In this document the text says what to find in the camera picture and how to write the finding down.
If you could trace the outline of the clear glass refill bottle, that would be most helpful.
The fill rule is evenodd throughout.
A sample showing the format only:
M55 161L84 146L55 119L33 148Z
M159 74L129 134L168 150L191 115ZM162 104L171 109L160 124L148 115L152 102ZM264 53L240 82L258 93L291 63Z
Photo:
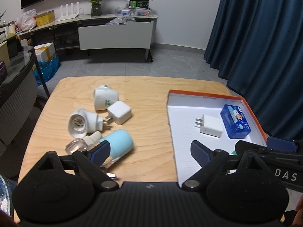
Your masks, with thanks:
M73 140L65 147L65 151L70 155L76 151L89 151L100 143L101 138L101 132L97 131L91 135L86 135L84 138Z

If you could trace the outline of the light blue capped toothpick jar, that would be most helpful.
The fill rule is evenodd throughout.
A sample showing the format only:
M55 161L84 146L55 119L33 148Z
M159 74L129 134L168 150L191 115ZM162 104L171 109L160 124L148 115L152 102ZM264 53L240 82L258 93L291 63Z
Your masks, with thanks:
M134 147L134 142L129 133L120 129L100 139L100 142L108 141L110 143L110 155L100 166L108 169L124 155L130 152Z

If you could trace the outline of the black usb charger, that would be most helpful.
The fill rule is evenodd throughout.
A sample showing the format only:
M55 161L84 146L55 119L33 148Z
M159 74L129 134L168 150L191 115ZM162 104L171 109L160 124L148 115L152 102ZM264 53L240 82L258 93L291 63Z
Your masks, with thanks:
M111 179L114 179L114 180L117 179L117 175L114 174L114 173L106 173L106 175L107 175L109 178L111 178Z

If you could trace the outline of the white charger in box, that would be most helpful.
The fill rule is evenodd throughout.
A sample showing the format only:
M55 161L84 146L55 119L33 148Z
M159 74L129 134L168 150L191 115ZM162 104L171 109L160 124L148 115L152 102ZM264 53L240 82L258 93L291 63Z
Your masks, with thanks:
M220 137L223 133L223 121L220 118L203 114L195 120L195 125L199 126L202 134Z

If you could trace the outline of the orange-rimmed white box lid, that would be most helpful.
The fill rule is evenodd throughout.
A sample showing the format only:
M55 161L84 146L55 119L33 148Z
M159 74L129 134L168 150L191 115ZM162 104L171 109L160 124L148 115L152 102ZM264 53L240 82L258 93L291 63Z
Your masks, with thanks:
M225 105L239 107L240 110L235 111L235 115L243 114L248 121L251 131L244 140L265 146L266 135L244 98L193 91L169 91L167 114L179 185L201 168L191 155L192 141L197 140L211 150L221 149L229 154L234 152L238 140L228 137L220 115Z

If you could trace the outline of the white round plug-in diffuser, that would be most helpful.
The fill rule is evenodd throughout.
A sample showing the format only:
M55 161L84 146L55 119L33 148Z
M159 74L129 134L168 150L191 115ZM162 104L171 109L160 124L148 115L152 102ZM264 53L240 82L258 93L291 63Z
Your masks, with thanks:
M111 121L111 117L104 118L96 112L83 108L76 109L69 117L68 132L73 138L84 138L89 133L103 131Z

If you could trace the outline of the blue card box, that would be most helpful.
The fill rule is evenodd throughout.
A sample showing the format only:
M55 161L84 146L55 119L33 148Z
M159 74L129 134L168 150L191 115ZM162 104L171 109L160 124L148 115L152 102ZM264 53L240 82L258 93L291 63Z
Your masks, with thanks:
M220 115L229 138L243 139L250 134L251 128L240 107L224 105Z

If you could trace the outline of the white square charger on table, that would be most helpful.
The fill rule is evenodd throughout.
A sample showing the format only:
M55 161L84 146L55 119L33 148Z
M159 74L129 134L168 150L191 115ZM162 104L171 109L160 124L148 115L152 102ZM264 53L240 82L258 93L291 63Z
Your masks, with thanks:
M112 120L118 125L124 124L132 117L131 107L123 101L117 101L107 109L108 116L106 120Z

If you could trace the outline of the blue plastic bag on floor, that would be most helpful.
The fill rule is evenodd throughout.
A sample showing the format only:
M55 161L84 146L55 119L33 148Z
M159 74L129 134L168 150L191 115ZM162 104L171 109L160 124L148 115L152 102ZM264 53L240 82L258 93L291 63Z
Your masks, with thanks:
M53 78L55 73L58 71L59 67L61 66L59 61L59 56L57 54L54 55L54 57L49 62L39 61L38 65L40 67L42 77L45 82L48 82ZM40 77L38 75L38 71L36 69L36 66L33 65L32 67L33 74L35 76L35 79L37 81L37 85L40 86L42 84Z

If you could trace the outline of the dark glass-top side table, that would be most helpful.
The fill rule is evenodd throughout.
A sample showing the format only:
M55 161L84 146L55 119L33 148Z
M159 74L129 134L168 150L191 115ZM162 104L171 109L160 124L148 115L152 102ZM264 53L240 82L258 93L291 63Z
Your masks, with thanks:
M1 84L1 154L19 133L38 97L33 66L38 66L35 49L25 46L11 59L8 77Z

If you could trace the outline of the white yellow box on floor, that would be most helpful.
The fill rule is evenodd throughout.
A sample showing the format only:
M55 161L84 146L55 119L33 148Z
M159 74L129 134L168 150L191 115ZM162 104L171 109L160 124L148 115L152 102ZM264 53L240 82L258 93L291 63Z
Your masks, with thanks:
M49 62L55 55L54 43L46 43L34 46L38 62Z

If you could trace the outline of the dark blue curtain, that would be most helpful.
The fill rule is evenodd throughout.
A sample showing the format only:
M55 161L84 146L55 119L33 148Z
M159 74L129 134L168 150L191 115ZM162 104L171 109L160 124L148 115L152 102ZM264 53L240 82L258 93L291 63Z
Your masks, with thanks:
M204 59L266 133L302 140L302 0L221 0Z

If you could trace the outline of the white tv console cabinet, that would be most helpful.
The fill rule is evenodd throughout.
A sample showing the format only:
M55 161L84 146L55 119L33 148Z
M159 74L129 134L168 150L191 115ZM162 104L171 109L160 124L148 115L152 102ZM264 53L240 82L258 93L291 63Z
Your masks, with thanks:
M144 49L145 61L153 62L151 45L155 40L157 15L135 15L134 21L124 25L110 25L115 14L91 17L83 15L74 19L54 21L20 33L36 46L53 42L55 49Z

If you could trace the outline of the white router with antennas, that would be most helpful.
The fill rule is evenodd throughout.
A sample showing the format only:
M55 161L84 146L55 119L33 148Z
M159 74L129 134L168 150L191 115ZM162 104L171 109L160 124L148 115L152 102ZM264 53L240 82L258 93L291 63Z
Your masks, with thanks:
M76 2L75 7L74 3L71 3L70 5L66 4L65 6L60 5L60 17L56 21L60 22L68 19L75 19L80 13L79 5L79 2Z

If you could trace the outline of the yellow cardboard box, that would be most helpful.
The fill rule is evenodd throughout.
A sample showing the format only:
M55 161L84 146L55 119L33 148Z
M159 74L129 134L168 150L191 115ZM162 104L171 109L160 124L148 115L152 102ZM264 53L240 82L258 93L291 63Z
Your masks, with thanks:
M36 16L37 26L43 26L55 21L54 10L38 14Z

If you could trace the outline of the white plastic bag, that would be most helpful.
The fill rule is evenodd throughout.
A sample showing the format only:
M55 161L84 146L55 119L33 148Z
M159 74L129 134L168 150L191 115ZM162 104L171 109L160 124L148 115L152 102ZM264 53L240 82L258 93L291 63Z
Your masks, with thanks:
M36 19L37 12L35 9L24 12L16 19L16 25L19 31L28 31L33 29L37 25Z

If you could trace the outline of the black green product box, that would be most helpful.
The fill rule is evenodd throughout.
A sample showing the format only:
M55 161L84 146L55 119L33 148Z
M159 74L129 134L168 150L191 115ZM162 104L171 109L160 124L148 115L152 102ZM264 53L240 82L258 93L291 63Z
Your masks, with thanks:
M136 9L136 8L148 9L149 0L129 0L129 5L131 9Z

